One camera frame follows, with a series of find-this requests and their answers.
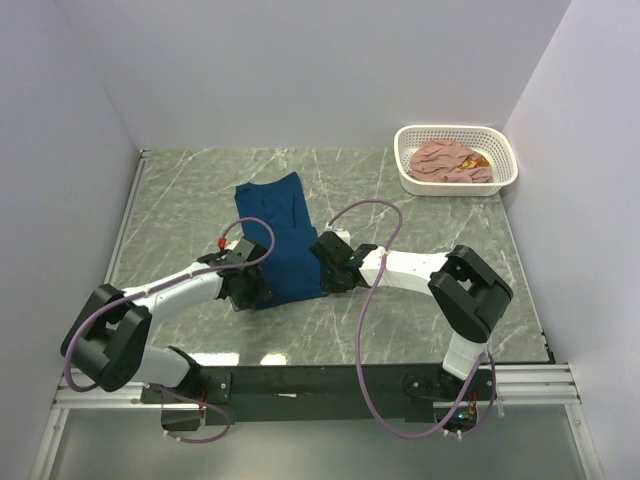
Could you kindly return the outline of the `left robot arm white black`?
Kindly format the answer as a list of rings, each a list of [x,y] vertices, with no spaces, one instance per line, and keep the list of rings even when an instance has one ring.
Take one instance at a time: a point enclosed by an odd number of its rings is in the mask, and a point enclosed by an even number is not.
[[[114,392],[131,381],[160,385],[176,401],[193,399],[202,389],[202,366],[176,347],[153,347],[148,338],[163,321],[212,300],[229,300],[248,310],[270,298],[260,266],[254,262],[194,262],[152,283],[120,290],[96,288],[61,345],[63,376],[79,393],[100,388]]]

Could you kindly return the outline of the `pink t-shirt in basket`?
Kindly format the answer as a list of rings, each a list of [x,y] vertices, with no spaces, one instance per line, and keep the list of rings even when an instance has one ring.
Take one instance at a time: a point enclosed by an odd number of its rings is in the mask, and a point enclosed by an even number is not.
[[[485,156],[455,140],[427,140],[409,161],[408,175],[429,183],[492,183]]]

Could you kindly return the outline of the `aluminium rail at table edge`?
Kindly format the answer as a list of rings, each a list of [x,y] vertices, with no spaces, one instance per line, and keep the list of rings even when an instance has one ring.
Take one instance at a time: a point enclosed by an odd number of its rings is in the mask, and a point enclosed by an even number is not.
[[[135,174],[131,183],[131,187],[127,196],[127,200],[124,206],[124,210],[123,210],[123,215],[121,217],[121,221],[119,224],[119,229],[117,232],[117,236],[115,239],[115,244],[114,244],[114,248],[106,269],[106,273],[105,273],[105,277],[104,277],[104,282],[108,283],[113,279],[113,275],[114,272],[116,270],[116,267],[118,265],[119,262],[119,258],[120,258],[120,254],[121,254],[121,247],[123,245],[124,239],[125,239],[125,235],[127,232],[127,228],[128,228],[128,224],[129,224],[129,219],[130,219],[130,214],[131,214],[131,209],[133,207],[133,204],[135,202],[136,196],[137,196],[137,192],[139,190],[139,186],[140,183],[142,181],[142,176],[144,173],[144,169],[145,169],[145,164],[146,164],[146,154],[148,152],[148,149],[141,149],[139,151],[139,155],[138,155],[138,160],[136,163],[136,170],[135,170]]]

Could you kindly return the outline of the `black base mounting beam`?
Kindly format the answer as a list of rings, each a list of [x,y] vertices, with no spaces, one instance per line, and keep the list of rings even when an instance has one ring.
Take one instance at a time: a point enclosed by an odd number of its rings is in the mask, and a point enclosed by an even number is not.
[[[371,399],[385,419],[432,423],[463,382],[441,365],[365,365]],[[372,417],[353,365],[204,367],[198,385],[179,391],[228,412],[236,422],[364,420]]]

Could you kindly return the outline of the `aluminium front frame rail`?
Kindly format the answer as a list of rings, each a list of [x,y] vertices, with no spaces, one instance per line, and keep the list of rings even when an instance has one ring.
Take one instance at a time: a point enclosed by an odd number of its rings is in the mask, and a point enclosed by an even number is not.
[[[38,454],[29,477],[50,477],[68,415],[73,409],[142,409],[143,384],[131,382],[114,393],[93,390],[80,394],[61,380]],[[585,477],[603,479],[603,467],[595,449],[581,399],[566,364],[499,365],[497,367],[497,406],[563,405]]]

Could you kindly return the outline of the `blue printed t-shirt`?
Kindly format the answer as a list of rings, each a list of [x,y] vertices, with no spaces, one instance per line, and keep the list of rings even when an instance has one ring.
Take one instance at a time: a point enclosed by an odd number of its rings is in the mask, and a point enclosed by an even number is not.
[[[293,172],[268,184],[240,185],[235,203],[239,217],[258,218],[275,235],[273,252],[261,263],[272,299],[257,308],[265,310],[321,297],[321,267],[310,252],[318,235],[298,174]]]

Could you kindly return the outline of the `white perforated plastic basket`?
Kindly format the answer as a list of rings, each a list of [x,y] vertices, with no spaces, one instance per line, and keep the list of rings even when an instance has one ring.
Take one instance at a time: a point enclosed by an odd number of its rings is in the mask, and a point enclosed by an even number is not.
[[[489,127],[406,126],[394,155],[402,187],[417,196],[491,196],[518,176],[509,142]]]

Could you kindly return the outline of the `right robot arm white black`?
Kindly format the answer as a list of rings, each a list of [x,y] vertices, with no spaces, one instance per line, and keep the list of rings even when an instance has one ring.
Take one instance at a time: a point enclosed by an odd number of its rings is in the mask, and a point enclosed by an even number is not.
[[[473,249],[458,245],[433,254],[372,244],[352,249],[336,237],[327,246],[316,242],[310,251],[330,294],[378,285],[433,297],[453,330],[438,377],[440,390],[460,399],[473,388],[472,367],[513,299],[512,288]]]

